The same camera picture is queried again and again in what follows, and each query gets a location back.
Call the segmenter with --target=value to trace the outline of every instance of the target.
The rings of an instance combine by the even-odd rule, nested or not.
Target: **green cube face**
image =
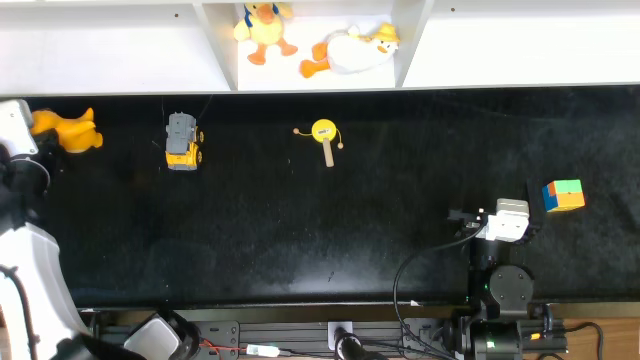
[[[558,180],[556,184],[556,194],[581,193],[582,184],[580,180]]]

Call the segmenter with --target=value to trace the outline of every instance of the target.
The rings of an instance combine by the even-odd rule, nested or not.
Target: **white duck plush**
[[[339,74],[353,74],[378,66],[398,50],[400,39],[396,29],[389,23],[380,26],[371,37],[360,35],[357,26],[348,31],[338,31],[326,42],[313,46],[313,60],[300,63],[300,72],[305,78],[312,77],[318,71],[332,70]]]

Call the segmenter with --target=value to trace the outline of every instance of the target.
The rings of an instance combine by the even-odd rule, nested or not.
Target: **yellow hat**
[[[400,39],[396,35],[396,28],[389,23],[382,24],[380,30],[373,34],[372,37],[382,41],[400,42]]]

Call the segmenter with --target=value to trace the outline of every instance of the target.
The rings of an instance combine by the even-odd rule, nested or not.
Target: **yellow drum head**
[[[321,143],[325,138],[329,141],[336,137],[336,124],[328,119],[320,119],[313,123],[311,127],[311,135],[317,142]]]

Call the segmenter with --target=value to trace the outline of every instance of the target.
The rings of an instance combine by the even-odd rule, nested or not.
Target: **orange beak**
[[[273,17],[275,14],[273,13],[272,5],[264,4],[258,8],[258,19],[265,24],[271,24],[273,22]]]

